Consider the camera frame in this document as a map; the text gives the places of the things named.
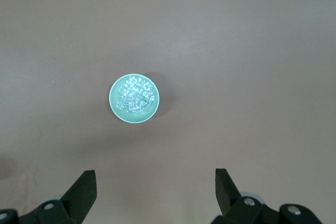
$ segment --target metal screw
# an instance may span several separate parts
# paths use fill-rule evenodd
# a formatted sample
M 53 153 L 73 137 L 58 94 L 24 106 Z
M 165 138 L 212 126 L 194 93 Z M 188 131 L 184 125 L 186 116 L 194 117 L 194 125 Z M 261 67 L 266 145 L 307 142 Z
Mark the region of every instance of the metal screw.
M 53 207 L 54 207 L 54 203 L 49 203 L 49 204 L 46 204 L 43 209 L 48 210 L 48 209 L 51 209 Z
M 254 200 L 252 200 L 251 198 L 245 198 L 244 199 L 244 203 L 249 205 L 249 206 L 254 206 L 256 203 L 254 202 Z
M 6 213 L 6 212 L 0 214 L 0 220 L 6 219 L 7 216 L 8 216 L 8 213 Z
M 300 209 L 295 207 L 295 206 L 289 206 L 287 209 L 288 209 L 289 212 L 291 212 L 294 215 L 300 215 L 301 214 Z

